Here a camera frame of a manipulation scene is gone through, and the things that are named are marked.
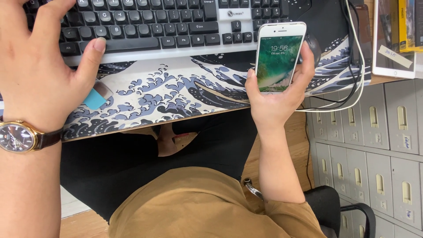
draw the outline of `hand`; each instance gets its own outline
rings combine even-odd
[[[259,135],[284,133],[285,122],[304,100],[304,91],[314,76],[314,55],[307,42],[303,42],[300,53],[302,64],[296,66],[292,84],[280,94],[262,95],[254,70],[248,71],[245,88]]]
[[[22,8],[25,2],[5,1],[0,8],[3,120],[20,119],[41,132],[50,132],[62,128],[90,92],[106,42],[93,39],[74,71],[60,55],[59,36],[60,19],[75,0],[54,0],[40,7],[32,33]]]

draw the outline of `tablet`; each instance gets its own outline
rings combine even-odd
[[[395,39],[393,40],[392,32],[398,33],[395,29],[397,23],[398,1],[376,0],[373,21],[372,72],[376,75],[415,78],[415,53],[396,52],[398,44],[395,43]]]

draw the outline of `computer mouse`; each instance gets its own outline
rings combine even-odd
[[[314,68],[316,68],[319,64],[321,57],[321,49],[319,46],[319,42],[317,41],[316,37],[310,32],[305,33],[304,40],[307,41],[308,46],[314,54]],[[299,56],[298,61],[302,63],[301,55]]]

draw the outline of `white tablet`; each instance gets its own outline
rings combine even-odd
[[[373,20],[373,64],[372,72],[376,75],[415,78],[415,53],[396,53],[392,44],[390,1],[374,1]]]

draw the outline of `smartphone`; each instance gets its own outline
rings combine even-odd
[[[372,48],[371,48],[371,34],[370,34],[370,19],[369,9],[366,4],[354,4],[355,10],[360,20],[360,28],[358,29],[357,16],[354,10],[350,7],[351,17],[354,24],[356,34],[360,33],[358,42],[363,53],[365,65],[370,65],[372,62]],[[352,64],[360,65],[360,52],[358,50],[357,43],[354,39],[352,41]]]
[[[262,25],[258,30],[255,74],[262,94],[278,94],[291,84],[307,26],[304,22]]]

